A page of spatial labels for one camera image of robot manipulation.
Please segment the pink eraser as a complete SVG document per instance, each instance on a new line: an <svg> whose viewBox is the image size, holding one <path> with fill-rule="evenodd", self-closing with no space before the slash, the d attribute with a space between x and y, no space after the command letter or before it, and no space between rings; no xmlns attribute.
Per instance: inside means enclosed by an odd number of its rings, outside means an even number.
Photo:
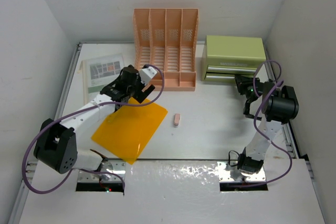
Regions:
<svg viewBox="0 0 336 224"><path fill-rule="evenodd" d="M173 125L175 127L179 126L179 123L180 123L180 119L181 119L181 115L179 113L176 113L174 115L174 121L173 121Z"/></svg>

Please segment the green metal drawer box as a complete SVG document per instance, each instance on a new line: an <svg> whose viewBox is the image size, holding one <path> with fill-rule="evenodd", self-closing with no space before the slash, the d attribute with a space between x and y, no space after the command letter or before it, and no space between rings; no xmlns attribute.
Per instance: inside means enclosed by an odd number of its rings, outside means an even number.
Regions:
<svg viewBox="0 0 336 224"><path fill-rule="evenodd" d="M202 55L202 81L231 81L235 74L253 76L266 60L258 37L207 35Z"/></svg>

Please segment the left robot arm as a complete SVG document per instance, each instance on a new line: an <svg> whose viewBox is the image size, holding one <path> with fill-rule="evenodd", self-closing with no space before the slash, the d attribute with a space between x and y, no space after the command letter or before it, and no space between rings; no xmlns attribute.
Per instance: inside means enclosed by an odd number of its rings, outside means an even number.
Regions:
<svg viewBox="0 0 336 224"><path fill-rule="evenodd" d="M86 129L128 106L130 98L137 101L137 106L145 106L144 100L155 89L150 81L159 72L153 65L140 70L132 65L124 67L114 81L81 109L58 120L46 120L36 137L34 156L60 174L72 169L97 171L103 156L93 150L78 150L77 141Z"/></svg>

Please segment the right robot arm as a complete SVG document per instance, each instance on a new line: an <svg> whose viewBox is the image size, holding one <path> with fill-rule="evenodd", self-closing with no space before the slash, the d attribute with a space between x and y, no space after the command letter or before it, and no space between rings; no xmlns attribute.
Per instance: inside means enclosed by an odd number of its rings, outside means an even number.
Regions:
<svg viewBox="0 0 336 224"><path fill-rule="evenodd" d="M243 174L256 174L276 134L297 116L299 103L294 87L282 82L260 82L240 74L235 75L235 82L239 94L246 97L243 114L253 119L256 127L253 139L238 156L237 169Z"/></svg>

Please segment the orange plastic clipboard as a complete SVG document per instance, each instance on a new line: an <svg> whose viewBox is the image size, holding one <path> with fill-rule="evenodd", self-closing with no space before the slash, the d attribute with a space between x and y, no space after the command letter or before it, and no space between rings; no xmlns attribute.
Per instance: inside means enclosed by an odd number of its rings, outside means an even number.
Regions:
<svg viewBox="0 0 336 224"><path fill-rule="evenodd" d="M152 103L143 106L134 98L106 117L91 139L123 161L134 164L167 115L167 109Z"/></svg>

